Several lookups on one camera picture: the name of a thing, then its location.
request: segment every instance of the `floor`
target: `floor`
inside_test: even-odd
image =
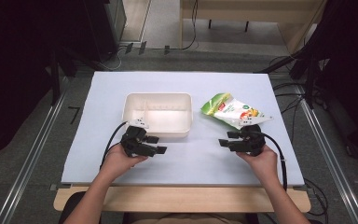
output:
[[[124,6],[130,7],[131,2],[133,0],[125,0]],[[128,23],[125,32],[130,32],[123,34],[126,39],[122,44],[133,42],[139,47],[146,42],[147,49],[142,55],[138,49],[128,54],[121,51],[103,64],[118,71],[253,72],[268,67],[279,60],[277,57],[289,55],[276,24],[254,21],[250,22],[246,33],[241,22],[213,21],[212,29],[208,29],[207,21],[197,21],[197,38],[193,44],[191,21],[185,21],[184,46],[191,44],[190,48],[164,55],[160,49],[165,46],[178,48],[178,2],[136,2],[136,13],[128,12],[128,18],[135,16],[138,19],[134,21],[139,22],[135,22],[136,25]],[[76,78],[62,78],[63,97],[58,106],[50,106],[50,92],[23,123],[12,142],[0,151],[0,223],[56,223],[58,220],[60,213],[52,208],[55,185],[62,187],[59,183],[65,158],[81,118],[81,111],[76,118],[76,111],[71,108],[81,108],[84,104],[92,79],[92,70],[81,64],[78,67]],[[290,67],[291,64],[287,64],[270,74],[273,86],[293,82],[288,77]],[[276,93],[301,91],[289,87]],[[282,110],[294,100],[296,97],[277,97]],[[358,160],[348,156],[328,112],[321,106],[310,111],[301,104],[297,113],[290,110],[282,116],[289,135],[294,138],[293,146],[303,176],[316,183],[328,198],[329,222],[358,223]],[[47,131],[48,135],[41,136],[40,130]],[[35,146],[36,140],[41,144]],[[323,211],[315,194],[310,194],[310,201],[312,212]],[[260,214],[261,223],[272,223],[266,215],[274,218],[273,214]],[[307,216],[326,223],[325,216]],[[103,223],[111,220],[109,223],[118,224],[121,218],[120,213],[103,213]]]

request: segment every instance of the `gray floor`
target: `gray floor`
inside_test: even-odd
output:
[[[147,41],[147,47],[149,48],[161,48],[165,45],[171,45],[172,48],[177,46],[177,26],[169,25],[170,23],[176,24],[177,22],[170,16],[173,13],[170,10],[173,9],[169,3],[174,4],[170,1],[152,0],[148,23],[143,35],[143,41]],[[158,11],[165,12],[159,13],[159,16],[167,14],[167,20],[160,19],[158,21],[161,26],[164,25],[161,24],[162,21],[168,23],[164,32],[158,29],[160,26],[156,23],[158,17],[156,12]],[[167,55],[164,55],[162,50],[152,49],[147,49],[141,55],[139,55],[137,49],[128,54],[121,51],[119,58],[112,58],[104,64],[111,68],[116,67],[117,71],[249,73],[266,68],[269,66],[270,61],[277,56],[288,54],[280,39],[279,32],[274,28],[276,27],[274,24],[251,22],[248,33],[241,33],[241,35],[248,36],[248,38],[241,37],[248,41],[246,43],[241,43],[239,40],[241,38],[236,39],[234,38],[235,36],[232,37],[233,33],[231,33],[238,32],[242,24],[227,24],[223,21],[214,22],[213,27],[215,27],[218,33],[227,32],[227,35],[224,35],[224,37],[217,37],[221,35],[215,33],[211,34],[212,31],[208,30],[207,26],[205,27],[205,21],[200,21],[198,25],[200,28],[197,28],[197,32],[200,34],[198,35],[200,39],[193,45],[192,50],[172,50]],[[230,29],[234,26],[238,27],[239,30],[231,31]],[[189,40],[192,38],[192,29],[188,26],[186,29],[187,37],[185,37],[185,41],[189,43]],[[273,34],[266,35],[259,33],[266,30]],[[209,42],[211,36],[214,36],[213,42]],[[230,42],[227,41],[228,36],[231,36]],[[75,111],[69,109],[68,106],[83,107],[93,73],[86,66],[79,65],[78,68],[79,71],[76,77],[71,78],[69,81],[69,88],[62,101],[61,110],[51,127],[46,142],[41,148],[40,155],[27,181],[26,188],[20,195],[18,204],[13,213],[9,215],[7,222],[57,223],[60,217],[60,212],[55,211],[52,206],[56,192],[49,190],[49,187],[50,184],[58,184],[60,182],[66,155],[81,118],[80,113],[74,123],[71,124]],[[273,86],[292,81],[287,76],[286,67],[281,68],[279,71],[280,73],[270,74]],[[293,87],[287,87],[276,91],[276,93],[295,92],[295,90]],[[277,97],[281,109],[285,109],[295,99],[293,96]],[[23,123],[12,142],[0,151],[0,211],[9,194],[8,191],[18,177],[21,167],[30,149],[33,147],[39,129],[42,127],[43,121],[50,110],[50,101],[51,92],[40,101],[34,112]],[[314,135],[306,112],[307,110],[300,107],[296,111],[295,117],[293,109],[283,114],[287,132],[289,135],[294,132],[293,146],[303,176],[323,189],[329,202],[328,216],[330,223],[358,223],[353,221],[351,213],[348,211],[348,206],[344,203],[343,198],[345,195],[340,191],[340,187],[334,178],[334,172],[329,167],[323,150],[320,144],[318,144],[318,139]],[[346,146],[328,112],[319,106],[316,106],[313,112],[323,127],[324,134],[337,158],[342,173],[348,180],[350,189],[353,190],[355,198],[358,199],[358,160],[348,156],[345,150]],[[311,212],[319,213],[322,211],[314,195],[310,195],[310,200],[312,203]],[[307,216],[324,222],[324,216]],[[259,215],[259,218],[261,223],[271,223],[264,215]],[[120,219],[120,213],[103,213],[103,223],[120,223]]]

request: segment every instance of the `forearm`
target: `forearm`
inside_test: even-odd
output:
[[[64,223],[98,223],[112,181],[96,176],[86,194]]]
[[[278,179],[269,181],[263,186],[279,223],[310,223],[284,191]]]

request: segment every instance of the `person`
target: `person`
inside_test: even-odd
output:
[[[279,223],[310,223],[283,189],[278,178],[277,154],[271,148],[264,145],[262,147],[261,154],[256,157],[240,152],[237,152],[237,155],[250,164],[256,177],[260,180],[261,185],[266,190],[266,193],[271,201]],[[103,209],[103,201],[111,183],[119,176],[125,174],[131,167],[145,160],[147,160],[147,157],[128,157],[120,144],[111,147],[106,155],[105,162],[100,172],[92,181],[89,189],[84,193],[84,195],[82,195],[80,201],[76,202],[75,208],[73,208],[73,211],[71,211],[68,215],[69,217],[64,217],[61,221],[64,223],[76,224],[99,223]],[[193,223],[243,223],[242,220],[238,221],[237,219],[231,221],[230,218],[225,218],[224,215],[220,216],[219,214],[193,215],[196,215],[197,217],[197,222]],[[176,218],[176,221],[180,220],[180,216],[181,214],[174,214],[173,217],[164,215],[162,217],[155,218],[153,220],[154,222],[150,222],[150,218],[145,222],[137,217],[129,219],[132,219],[131,223],[136,224],[178,223],[173,222],[173,219]],[[167,222],[163,222],[164,218],[169,218],[169,220]]]

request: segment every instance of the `human arm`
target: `human arm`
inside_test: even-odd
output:
[[[103,201],[112,182],[135,164],[147,157],[128,157],[121,145],[110,148],[100,172],[92,181],[86,194],[64,223],[98,223]]]
[[[237,155],[252,167],[280,223],[310,223],[283,189],[278,179],[277,154],[271,148],[264,145],[262,153],[256,157],[241,152],[237,152]]]

